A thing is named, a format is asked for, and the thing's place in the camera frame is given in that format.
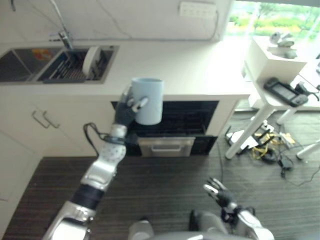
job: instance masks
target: white wall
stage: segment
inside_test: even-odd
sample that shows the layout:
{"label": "white wall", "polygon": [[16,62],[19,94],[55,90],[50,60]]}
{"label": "white wall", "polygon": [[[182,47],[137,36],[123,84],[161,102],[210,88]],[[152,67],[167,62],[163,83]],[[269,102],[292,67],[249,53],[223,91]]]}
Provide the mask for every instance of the white wall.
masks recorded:
{"label": "white wall", "polygon": [[[47,41],[61,29],[49,0],[0,1],[0,43]],[[179,16],[180,0],[56,0],[75,39],[164,38],[206,39],[216,18]],[[207,0],[217,5],[217,38],[223,34],[233,0]],[[121,30],[117,29],[116,20]]]}

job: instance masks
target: electrical outlet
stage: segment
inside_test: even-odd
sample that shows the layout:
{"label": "electrical outlet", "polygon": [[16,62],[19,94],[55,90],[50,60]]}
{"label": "electrical outlet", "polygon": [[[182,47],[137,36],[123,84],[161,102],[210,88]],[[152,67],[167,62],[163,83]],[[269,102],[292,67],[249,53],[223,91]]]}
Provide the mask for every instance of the electrical outlet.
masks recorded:
{"label": "electrical outlet", "polygon": [[217,7],[214,3],[196,1],[182,1],[179,6],[179,14],[182,17],[213,19]]}

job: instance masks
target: white cabinet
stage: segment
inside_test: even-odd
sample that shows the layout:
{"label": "white cabinet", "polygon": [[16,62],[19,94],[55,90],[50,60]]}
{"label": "white cabinet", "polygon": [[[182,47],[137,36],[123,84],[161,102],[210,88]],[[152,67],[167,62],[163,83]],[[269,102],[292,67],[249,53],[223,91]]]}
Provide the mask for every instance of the white cabinet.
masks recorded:
{"label": "white cabinet", "polygon": [[32,150],[0,130],[0,239],[39,160]]}
{"label": "white cabinet", "polygon": [[[70,156],[95,155],[96,153],[85,137],[83,125],[92,122],[96,124],[100,132],[108,133],[115,114],[111,102],[104,97],[97,96],[46,97],[34,101],[34,104],[42,111],[46,111],[48,118],[59,124],[59,129],[63,134],[78,147],[78,150]],[[103,142],[93,131],[89,133],[99,150]]]}
{"label": "white cabinet", "polygon": [[[93,122],[108,133],[115,110],[99,96],[48,96],[0,102],[0,130],[42,157],[93,156],[83,125]],[[97,149],[103,144],[90,132]]]}
{"label": "white cabinet", "polygon": [[59,128],[50,125],[44,112],[32,102],[19,100],[0,105],[0,129],[41,156],[71,156],[80,149]]}

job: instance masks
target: built-in oven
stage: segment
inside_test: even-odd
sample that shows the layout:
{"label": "built-in oven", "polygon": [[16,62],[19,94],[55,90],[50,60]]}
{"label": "built-in oven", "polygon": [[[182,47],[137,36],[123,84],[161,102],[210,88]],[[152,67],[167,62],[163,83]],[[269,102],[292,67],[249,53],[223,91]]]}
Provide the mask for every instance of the built-in oven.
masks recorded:
{"label": "built-in oven", "polygon": [[127,144],[127,155],[144,157],[187,157],[207,155],[217,137],[206,135],[218,101],[164,101],[162,120],[146,126],[133,122],[129,135],[136,144]]}

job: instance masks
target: double sink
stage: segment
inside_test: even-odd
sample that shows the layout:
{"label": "double sink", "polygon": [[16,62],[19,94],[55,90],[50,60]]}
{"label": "double sink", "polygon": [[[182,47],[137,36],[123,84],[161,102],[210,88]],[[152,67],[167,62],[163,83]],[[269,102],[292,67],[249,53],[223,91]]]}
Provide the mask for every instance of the double sink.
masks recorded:
{"label": "double sink", "polygon": [[0,58],[0,84],[103,83],[116,56],[118,46],[102,46],[95,75],[82,72],[89,48],[67,50],[61,47],[13,48]]}

